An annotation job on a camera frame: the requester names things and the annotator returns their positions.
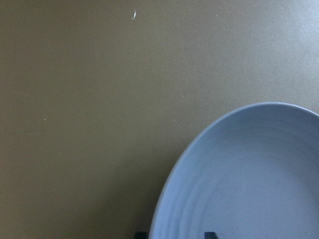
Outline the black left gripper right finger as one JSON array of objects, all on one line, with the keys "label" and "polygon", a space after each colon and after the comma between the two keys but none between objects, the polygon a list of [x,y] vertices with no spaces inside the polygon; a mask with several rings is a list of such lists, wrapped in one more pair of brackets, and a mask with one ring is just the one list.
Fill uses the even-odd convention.
[{"label": "black left gripper right finger", "polygon": [[218,236],[215,232],[205,232],[204,239],[218,239]]}]

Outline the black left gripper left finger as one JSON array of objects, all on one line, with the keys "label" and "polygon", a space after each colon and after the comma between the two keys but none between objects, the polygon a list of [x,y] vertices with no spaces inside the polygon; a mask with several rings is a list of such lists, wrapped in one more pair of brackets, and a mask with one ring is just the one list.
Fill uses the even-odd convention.
[{"label": "black left gripper left finger", "polygon": [[148,233],[147,232],[136,232],[134,234],[134,239],[148,239]]}]

